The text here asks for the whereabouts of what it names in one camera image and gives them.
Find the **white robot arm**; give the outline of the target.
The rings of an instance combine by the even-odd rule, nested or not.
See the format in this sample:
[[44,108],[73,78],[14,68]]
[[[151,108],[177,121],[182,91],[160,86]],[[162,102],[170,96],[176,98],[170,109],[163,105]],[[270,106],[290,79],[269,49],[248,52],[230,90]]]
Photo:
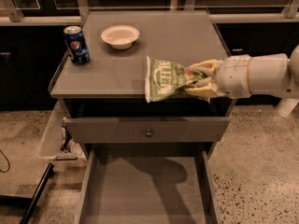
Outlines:
[[291,58],[284,53],[258,57],[238,55],[223,61],[196,63],[192,68],[203,72],[207,79],[184,90],[203,99],[249,98],[255,94],[293,99],[299,96],[299,46]]

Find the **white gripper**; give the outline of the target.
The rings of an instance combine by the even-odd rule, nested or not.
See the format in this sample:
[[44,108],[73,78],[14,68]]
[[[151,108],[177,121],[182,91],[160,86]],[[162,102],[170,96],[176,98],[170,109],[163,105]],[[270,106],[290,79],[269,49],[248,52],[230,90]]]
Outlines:
[[206,60],[190,65],[207,78],[184,88],[190,96],[209,101],[211,98],[231,99],[250,97],[248,85],[249,55],[231,56],[226,60]]

